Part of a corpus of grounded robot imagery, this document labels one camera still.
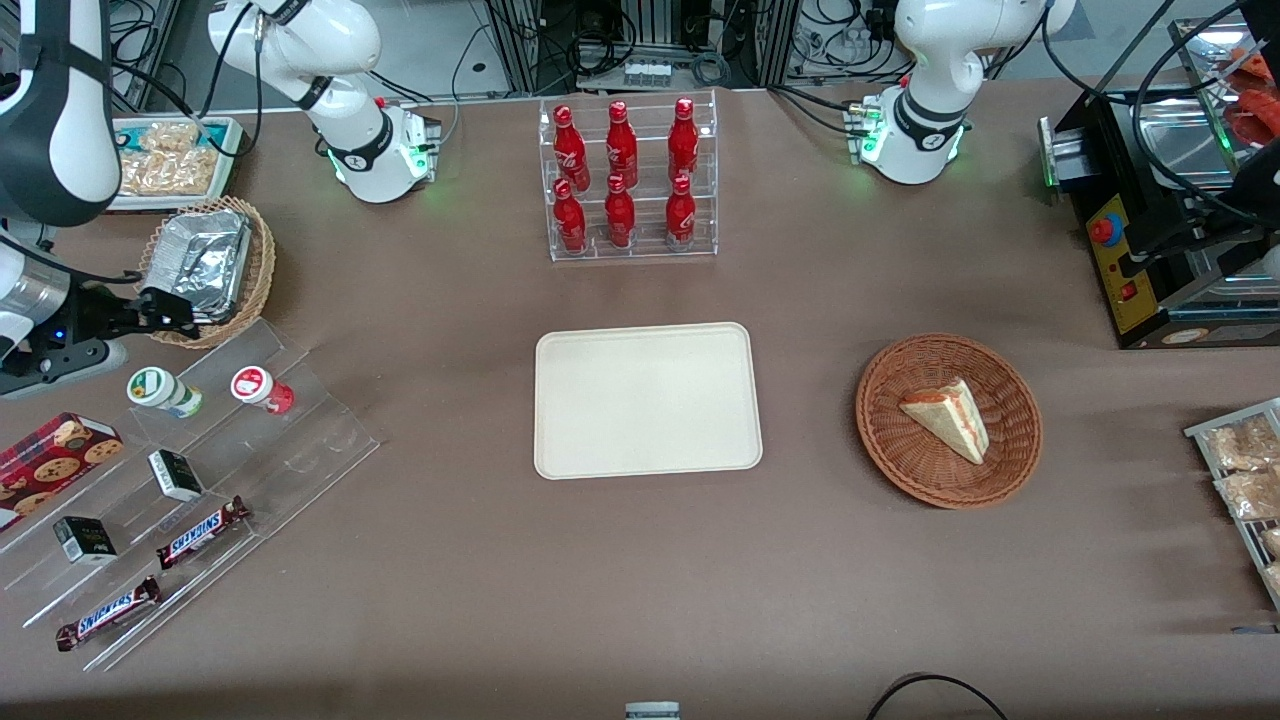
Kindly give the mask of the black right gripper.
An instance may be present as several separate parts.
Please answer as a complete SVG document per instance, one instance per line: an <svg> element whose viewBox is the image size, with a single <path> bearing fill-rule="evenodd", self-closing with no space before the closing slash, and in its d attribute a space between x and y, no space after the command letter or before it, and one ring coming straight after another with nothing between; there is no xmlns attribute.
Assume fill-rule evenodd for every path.
<svg viewBox="0 0 1280 720"><path fill-rule="evenodd" d="M67 347L147 332L200 340L200 325L192 316L166 315L192 313L189 300L165 290L141 290L128 300L105 284L73 284L67 296Z"/></svg>

